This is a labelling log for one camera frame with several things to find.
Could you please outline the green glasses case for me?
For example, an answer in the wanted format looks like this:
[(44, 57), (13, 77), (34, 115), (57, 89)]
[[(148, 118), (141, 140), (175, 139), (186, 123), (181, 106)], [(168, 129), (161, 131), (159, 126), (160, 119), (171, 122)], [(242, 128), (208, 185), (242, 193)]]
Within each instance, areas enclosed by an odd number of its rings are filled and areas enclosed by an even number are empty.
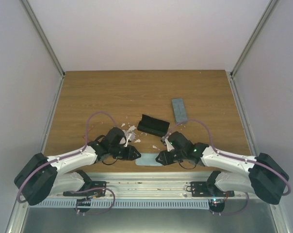
[(182, 98), (172, 99), (172, 107), (176, 123), (187, 120), (187, 113)]

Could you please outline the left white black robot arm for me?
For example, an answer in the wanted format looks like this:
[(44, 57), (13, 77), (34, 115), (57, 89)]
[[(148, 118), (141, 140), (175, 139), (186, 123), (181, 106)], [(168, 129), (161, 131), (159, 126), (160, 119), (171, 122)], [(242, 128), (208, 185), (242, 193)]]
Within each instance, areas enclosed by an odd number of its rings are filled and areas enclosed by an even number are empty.
[(34, 206), (60, 193), (67, 197), (103, 196), (105, 184), (92, 181), (80, 168), (104, 162), (108, 157), (116, 161), (140, 158), (140, 152), (130, 144), (134, 137), (133, 133), (113, 127), (80, 149), (55, 156), (35, 154), (14, 179), (17, 201)]

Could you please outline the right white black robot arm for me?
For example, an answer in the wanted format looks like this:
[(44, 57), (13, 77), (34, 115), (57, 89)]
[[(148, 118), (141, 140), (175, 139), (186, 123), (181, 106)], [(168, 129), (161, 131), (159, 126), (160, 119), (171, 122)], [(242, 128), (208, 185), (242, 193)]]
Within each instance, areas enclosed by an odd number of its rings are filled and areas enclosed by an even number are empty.
[(206, 191), (216, 197), (222, 192), (253, 193), (268, 204), (279, 204), (289, 175), (268, 154), (245, 156), (217, 150), (205, 143), (192, 143), (174, 132), (164, 143), (167, 149), (156, 157), (163, 166), (187, 161), (193, 165), (217, 168), (206, 184)]

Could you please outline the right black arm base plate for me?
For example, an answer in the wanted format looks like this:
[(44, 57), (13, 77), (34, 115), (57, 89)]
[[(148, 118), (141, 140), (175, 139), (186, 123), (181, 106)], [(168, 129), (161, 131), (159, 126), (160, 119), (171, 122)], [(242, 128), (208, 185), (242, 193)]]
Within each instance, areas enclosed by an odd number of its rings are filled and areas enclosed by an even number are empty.
[(215, 197), (215, 198), (225, 198), (234, 197), (234, 191), (221, 191), (217, 187), (210, 191), (207, 187), (207, 182), (190, 182), (186, 186), (185, 190), (190, 192), (192, 197)]

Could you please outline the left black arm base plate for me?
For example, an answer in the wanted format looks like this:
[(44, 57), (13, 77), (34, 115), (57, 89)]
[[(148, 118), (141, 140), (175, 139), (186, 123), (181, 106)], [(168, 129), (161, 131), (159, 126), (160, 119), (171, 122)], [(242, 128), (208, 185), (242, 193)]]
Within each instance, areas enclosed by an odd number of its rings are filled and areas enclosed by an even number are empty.
[(106, 191), (104, 188), (107, 183), (105, 181), (91, 181), (82, 186), (82, 188), (75, 192), (63, 192), (65, 197), (104, 197)]

